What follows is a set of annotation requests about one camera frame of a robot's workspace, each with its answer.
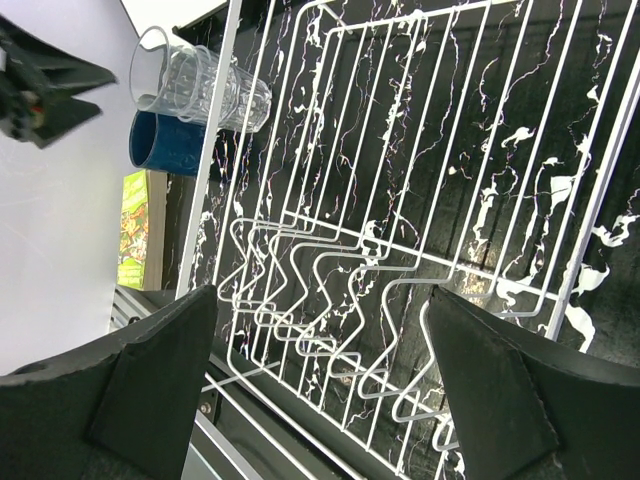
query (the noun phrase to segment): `blue ceramic cup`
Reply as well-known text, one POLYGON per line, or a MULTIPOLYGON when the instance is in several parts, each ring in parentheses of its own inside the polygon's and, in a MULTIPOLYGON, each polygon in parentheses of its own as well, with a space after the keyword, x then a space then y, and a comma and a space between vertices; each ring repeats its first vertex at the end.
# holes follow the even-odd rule
POLYGON ((196 176, 205 127, 176 117, 138 111, 129 134, 129 157, 138 168, 196 176))

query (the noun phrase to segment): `green book cover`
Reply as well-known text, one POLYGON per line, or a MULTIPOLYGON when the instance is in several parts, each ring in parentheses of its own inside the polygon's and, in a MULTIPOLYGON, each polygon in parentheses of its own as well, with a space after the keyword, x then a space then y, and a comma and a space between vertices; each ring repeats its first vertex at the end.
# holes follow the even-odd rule
POLYGON ((149 240, 149 191, 144 170, 124 179, 120 225, 118 284, 142 289, 149 240))

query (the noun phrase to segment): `black marble surface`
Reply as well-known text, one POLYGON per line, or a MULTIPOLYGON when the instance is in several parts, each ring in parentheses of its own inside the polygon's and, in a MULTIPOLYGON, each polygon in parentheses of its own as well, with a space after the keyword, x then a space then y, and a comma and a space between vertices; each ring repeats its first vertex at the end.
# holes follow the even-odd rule
MULTIPOLYGON (((420 1, 344 0, 333 2, 330 6, 346 22, 354 23, 409 14, 416 8, 426 10, 449 5, 451 2, 445 0, 428 4, 420 1)), ((513 72, 504 115, 497 127, 479 194, 474 197, 474 185, 484 154, 483 145, 490 134, 489 128, 498 108, 527 5, 527 2, 499 4, 492 7, 489 13, 478 56, 471 70, 469 89, 464 108, 461 110, 457 133, 451 144, 445 181, 438 189, 438 175, 447 144, 452 137, 453 123, 483 11, 463 12, 454 17, 454 27, 445 46, 425 128, 418 143, 419 155, 411 171, 409 189, 399 215, 398 205, 403 182, 447 17, 437 17, 423 22, 417 34, 416 51, 411 59, 407 82, 401 92, 400 108, 396 112, 395 123, 389 134, 389 147, 382 159, 383 166, 377 183, 375 176, 384 145, 383 136, 388 127, 390 106, 402 78, 405 55, 410 43, 407 31, 410 29, 406 25, 403 29, 395 27, 386 50, 383 49, 386 31, 367 36, 363 47, 365 53, 361 55, 360 60, 356 58, 360 37, 345 38, 336 65, 330 101, 324 111, 324 128, 310 164, 310 180, 303 187, 302 168, 296 171, 293 166, 296 149, 302 145, 302 149, 305 150, 305 145, 309 142, 309 135, 302 138, 303 125, 311 99, 313 70, 321 54, 320 40, 324 38, 321 32, 335 26, 335 22, 328 15, 318 16, 317 10, 312 10, 311 13, 304 14, 300 33, 297 38, 292 39, 294 20, 301 5, 292 5, 285 1, 278 7, 278 14, 271 26, 265 62, 259 73, 260 78, 273 90, 272 115, 275 114, 277 101, 283 97, 285 99, 282 118, 275 129, 271 166, 265 171, 269 139, 274 129, 273 119, 261 132, 250 136, 242 146, 243 166, 238 175, 239 181, 233 198, 232 219, 238 215, 254 217, 260 183, 267 176, 265 198, 258 207, 259 218, 279 221, 283 208, 295 211, 297 199, 302 196, 304 204, 301 211, 308 212, 308 216, 313 216, 315 208, 319 206, 319 219, 336 224, 344 210, 344 227, 357 233, 364 231, 370 238, 388 240, 397 219, 393 241, 406 247, 405 250, 392 249, 386 258, 374 263, 382 266, 411 266, 415 263, 416 257, 407 249, 419 248, 436 193, 439 199, 425 252, 447 260, 454 257, 466 212, 475 199, 459 262, 492 272, 496 268, 500 252, 506 249, 501 272, 507 278, 532 287, 541 287, 549 271, 551 252, 558 237, 571 184, 575 182, 578 172, 583 140, 589 132, 600 101, 630 3, 622 0, 584 2, 558 84, 556 100, 549 112, 531 175, 526 183, 515 229, 510 241, 506 242, 517 193, 522 185, 576 1, 544 0, 536 1, 533 5, 529 26, 513 72), (286 54, 292 42, 297 53, 292 62, 289 84, 283 90, 286 54), (376 73, 373 66, 383 53, 386 57, 375 93, 376 101, 365 127, 366 106, 376 73), (347 95, 349 75, 354 64, 358 65, 355 83, 347 95), (338 134, 340 142, 337 154, 331 157, 336 125, 345 104, 347 106, 343 126, 338 134), (356 168, 357 182, 354 188, 347 191, 351 165, 357 155, 361 134, 364 135, 364 142, 356 168), (321 181, 327 172, 331 180, 324 197, 320 200, 321 181), (284 196, 290 181, 293 181, 293 195, 288 205, 284 206, 284 196), (366 215, 370 195, 373 201, 370 212, 366 215)), ((260 20, 259 14, 244 13, 244 24, 241 24, 242 28, 238 32, 234 54, 238 66, 253 71, 264 22, 260 20)), ((613 120, 640 46, 639 21, 640 16, 634 16, 590 150, 588 168, 581 176, 581 185, 567 232, 561 240, 556 265, 549 273, 549 290, 553 293, 556 293, 561 285, 563 272, 612 130, 613 120)), ((194 44, 205 44, 215 50, 220 39, 220 25, 219 18, 205 19, 181 34, 194 44)), ((335 49, 335 46, 329 44, 328 48, 335 49)), ((320 78, 321 91, 326 82, 325 74, 320 78)), ((640 300, 634 300, 633 294, 639 284, 639 260, 636 254, 640 246, 640 237, 636 232, 636 220, 640 216, 640 206, 636 201, 640 191, 640 174, 637 171, 639 133, 640 119, 635 118, 596 222, 596 229, 591 236, 580 278, 572 293, 571 304, 559 338, 560 342, 588 354, 636 367, 640 367, 640 300)), ((230 188, 231 164, 233 155, 239 148, 237 142, 238 135, 232 132, 222 132, 218 140, 215 162, 219 166, 220 178, 210 182, 205 199, 191 274, 192 286, 213 280, 222 214, 230 188)), ((175 287, 177 281, 193 184, 194 180, 190 178, 171 179, 165 242, 166 288, 175 287)), ((285 220, 291 221, 291 218, 285 217, 285 220)), ((297 227, 310 228, 301 221, 297 227)), ((247 241, 249 230, 248 226, 244 226, 239 233, 244 242, 247 241)), ((314 233, 328 238, 335 234, 333 230, 324 227, 317 228, 314 233)), ((264 231, 258 238, 259 243, 263 245, 262 250, 266 252, 264 231)), ((337 238, 337 242, 343 247, 355 246, 357 240, 357 236, 345 233, 341 233, 337 238)), ((220 278, 227 277, 242 264, 242 259, 228 233, 225 242, 220 278)), ((282 258, 288 259, 293 246, 298 243, 300 240, 283 240, 280 243, 279 254, 282 258)), ((355 252, 381 256, 385 250, 386 247, 365 240, 355 252)), ((314 260, 326 251, 324 248, 304 247, 295 254, 300 271, 308 279, 310 291, 308 298, 294 312, 296 322, 308 323, 327 306, 325 297, 319 290, 319 284, 311 274, 314 260)), ((320 331, 323 336, 334 338, 339 345, 361 324, 347 293, 347 280, 349 274, 363 263, 362 258, 339 257, 328 257, 319 263, 318 269, 321 278, 324 279, 324 287, 334 300, 333 307, 321 323, 320 331)), ((291 281, 276 296, 275 302, 279 308, 286 309, 301 298, 303 289, 300 283, 295 281, 288 260, 283 260, 283 265, 291 281)), ((260 269, 255 262, 252 263, 249 278, 259 272, 260 269)), ((362 365, 368 367, 389 344, 392 337, 382 312, 381 295, 390 281, 408 277, 446 278, 447 273, 447 267, 423 260, 415 272, 375 271, 360 275, 354 283, 354 289, 366 322, 347 351, 360 352, 362 365)), ((270 292, 282 284, 282 277, 276 275, 270 292)), ((236 288, 233 285, 234 282, 231 282, 227 289, 228 295, 236 288)), ((488 290, 489 281, 474 274, 456 272, 447 287, 461 294, 477 294, 488 290)), ((263 291, 264 280, 258 284, 254 298, 261 297, 263 291)), ((402 285, 390 292, 389 308, 399 333, 399 342, 397 348, 384 359, 382 366, 389 372, 389 382, 400 388, 404 388, 418 374, 429 357, 419 322, 420 309, 428 294, 427 285, 402 285)), ((538 296, 535 294, 518 292, 517 289, 504 284, 499 285, 488 298, 476 298, 483 308, 492 312, 532 311, 537 300, 538 296)), ((552 309, 553 301, 545 300, 537 315, 509 320, 543 334, 552 309)), ((229 305, 222 304, 218 334, 226 340, 229 340, 230 318, 229 305)), ((260 351, 264 344, 264 332, 257 335, 252 321, 252 316, 241 316, 233 339, 234 345, 247 353, 254 343, 260 351)), ((312 402, 319 402, 320 390, 325 381, 326 357, 311 359, 305 364, 302 357, 295 352, 293 344, 285 347, 283 342, 272 340, 268 359, 280 360, 283 354, 287 360, 282 368, 283 378, 296 387, 302 385, 301 392, 312 402), (300 382, 303 369, 303 381, 300 382)), ((340 362, 336 368, 349 371, 348 367, 340 362)), ((348 411, 345 412, 353 382, 354 377, 329 380, 322 408, 338 422, 345 419, 348 430, 366 441, 375 416, 377 401, 362 400, 356 393, 348 411)), ((437 408, 446 403, 439 386, 437 369, 429 370, 418 386, 425 403, 437 408)), ((391 397, 382 401, 377 428, 372 438, 372 448, 393 464, 399 460, 402 440, 407 435, 406 424, 398 425, 391 418, 390 410, 394 400, 395 398, 391 397)), ((403 413, 408 414, 410 409, 407 405, 405 410, 403 413)), ((439 459, 439 455, 429 446, 433 429, 434 423, 429 420, 413 423, 409 433, 410 444, 402 459, 404 473, 407 476, 433 476, 439 459)), ((455 452, 449 455, 444 469, 447 478, 459 475, 459 472, 463 471, 459 459, 459 454, 455 452)))

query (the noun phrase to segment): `wire dish drying rack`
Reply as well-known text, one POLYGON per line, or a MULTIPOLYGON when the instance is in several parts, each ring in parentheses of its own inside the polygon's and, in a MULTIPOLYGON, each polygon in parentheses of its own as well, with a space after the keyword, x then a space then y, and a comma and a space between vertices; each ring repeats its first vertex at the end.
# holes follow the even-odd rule
MULTIPOLYGON (((240 3, 229 4, 218 78, 226 77, 231 61, 240 3)), ((265 60, 275 3, 269 7, 256 72, 265 60)), ((587 30, 599 43, 589 50, 593 71, 584 84, 575 84, 567 65, 576 61, 584 42, 587 30, 579 20, 591 2, 577 0, 564 10, 561 4, 542 54, 529 64, 524 52, 539 30, 537 3, 478 1, 362 23, 346 23, 328 0, 305 4, 295 17, 289 51, 268 60, 280 62, 280 95, 272 108, 257 195, 250 202, 243 203, 241 195, 242 149, 233 166, 225 165, 232 174, 220 186, 224 201, 211 280, 218 286, 221 311, 231 319, 223 332, 228 367, 353 478, 362 476, 234 365, 235 339, 245 339, 239 349, 255 364, 251 374, 273 378, 308 406, 309 415, 321 416, 327 428, 341 431, 398 477, 427 478, 407 468, 418 444, 435 459, 428 471, 434 478, 452 451, 461 458, 426 328, 429 289, 446 286, 507 321, 556 340, 639 95, 640 56, 637 45, 625 43, 636 0, 620 13, 615 41, 599 30, 603 10, 598 5, 598 23, 587 30), (507 33, 499 30, 498 39, 488 40, 487 27, 507 16, 515 19, 510 36, 500 39, 507 33), (507 48, 492 58, 485 52, 494 44, 507 48), (630 71, 621 79, 623 52, 629 56, 630 51, 630 71), (305 85, 293 67, 300 64, 313 70, 305 85), (483 86, 492 68, 499 88, 489 98, 483 86), (539 108, 529 115, 529 126, 513 125, 510 106, 530 77, 539 78, 539 108), (549 153, 557 141, 554 122, 569 111, 563 93, 567 81, 584 89, 586 103, 565 129, 573 151, 554 156, 549 153), (301 103, 292 106, 299 91, 301 103), (473 117, 473 109, 483 121, 473 117), (283 151, 278 132, 292 110, 301 121, 296 141, 283 151), (479 141, 471 138, 471 129, 479 141), (545 177, 553 169, 560 173, 545 177), (283 171, 286 181, 276 187, 275 173, 283 171), (422 192, 415 191, 416 185, 423 188, 418 177, 429 180, 422 192), (542 179, 549 186, 543 188, 542 179), (451 191, 462 191, 461 199, 451 191), (419 228, 408 218, 416 198, 424 205, 419 228), (450 213, 452 198, 458 202, 455 215, 450 213), (491 213, 498 202, 499 213, 491 213), (386 208, 382 217, 381 205, 386 208), (486 236, 488 219, 498 225, 493 239, 486 236), (451 226, 447 248, 440 248, 443 225, 451 226), (534 230, 539 232, 536 242, 534 230), (407 317, 414 319, 411 325, 404 322, 407 317), (362 341, 372 331, 382 338, 374 347, 362 341), (407 334, 411 339, 403 343, 407 334), (419 358, 413 369, 398 374, 394 361, 401 348, 417 348, 419 358), (333 404, 340 409, 329 408, 333 404), (363 419, 354 428, 355 420, 363 419), (376 440, 383 422, 392 425, 392 448, 376 440)), ((178 296, 193 287, 222 95, 216 86, 178 296)), ((239 145, 245 144, 246 126, 245 121, 239 145)), ((223 386, 208 380, 205 388, 225 396, 223 386)), ((266 429, 256 428, 313 478, 266 429)), ((461 462, 457 469, 462 470, 461 462)))

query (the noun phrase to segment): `clear drinking glass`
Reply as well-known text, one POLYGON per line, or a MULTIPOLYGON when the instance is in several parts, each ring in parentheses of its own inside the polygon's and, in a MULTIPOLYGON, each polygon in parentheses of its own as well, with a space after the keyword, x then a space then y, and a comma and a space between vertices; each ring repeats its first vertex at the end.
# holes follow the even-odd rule
MULTIPOLYGON (((131 96, 139 110, 206 125, 216 82, 219 57, 206 47, 194 47, 160 27, 144 32, 129 71, 131 96)), ((220 128, 242 130, 253 75, 230 65, 220 128)), ((258 80, 249 112, 248 132, 257 132, 269 118, 271 92, 258 80)))

